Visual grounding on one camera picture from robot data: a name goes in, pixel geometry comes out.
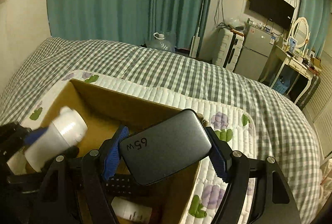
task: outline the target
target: cardboard box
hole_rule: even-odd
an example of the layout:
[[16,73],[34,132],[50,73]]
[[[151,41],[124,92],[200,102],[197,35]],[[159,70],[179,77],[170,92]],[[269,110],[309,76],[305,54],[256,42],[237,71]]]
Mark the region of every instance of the cardboard box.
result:
[[[150,125],[177,114],[180,109],[148,100],[70,80],[47,112],[41,127],[48,126],[58,116],[61,107],[75,109],[88,126],[87,133],[78,144],[82,157],[92,149],[98,149],[104,140],[113,136],[120,124],[129,128],[130,133],[143,130]],[[179,223],[190,193],[193,189],[198,163],[156,183],[150,197],[137,197],[133,202],[161,209],[160,224]],[[128,173],[124,162],[117,173]],[[80,208],[85,223],[91,223],[87,206],[80,199]]]

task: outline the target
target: product label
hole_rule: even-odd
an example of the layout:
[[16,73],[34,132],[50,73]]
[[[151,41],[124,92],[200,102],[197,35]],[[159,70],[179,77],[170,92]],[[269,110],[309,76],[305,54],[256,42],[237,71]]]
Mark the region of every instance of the product label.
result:
[[132,222],[148,224],[151,213],[152,208],[129,202],[123,212],[123,218]]

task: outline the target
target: white bottle cap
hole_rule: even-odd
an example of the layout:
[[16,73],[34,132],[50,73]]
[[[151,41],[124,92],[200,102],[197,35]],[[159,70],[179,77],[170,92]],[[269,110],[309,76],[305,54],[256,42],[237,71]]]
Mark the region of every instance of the white bottle cap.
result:
[[67,106],[61,108],[60,115],[52,123],[69,146],[77,145],[88,129],[79,113]]

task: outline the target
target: blue basket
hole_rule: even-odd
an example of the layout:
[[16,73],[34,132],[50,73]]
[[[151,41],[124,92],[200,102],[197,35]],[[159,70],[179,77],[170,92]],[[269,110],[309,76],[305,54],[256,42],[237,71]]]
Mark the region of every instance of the blue basket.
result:
[[279,92],[281,95],[283,95],[286,90],[289,87],[289,80],[287,80],[284,84],[280,81],[280,79],[277,79],[276,83],[274,84],[274,86],[272,87],[272,89],[274,89],[275,91]]

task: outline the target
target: oval mirror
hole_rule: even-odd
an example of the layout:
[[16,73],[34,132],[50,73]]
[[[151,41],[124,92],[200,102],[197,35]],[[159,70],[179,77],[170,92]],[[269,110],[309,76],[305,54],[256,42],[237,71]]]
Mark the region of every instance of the oval mirror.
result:
[[297,40],[296,48],[305,45],[305,40],[309,39],[309,25],[307,19],[299,17],[292,26],[291,37]]

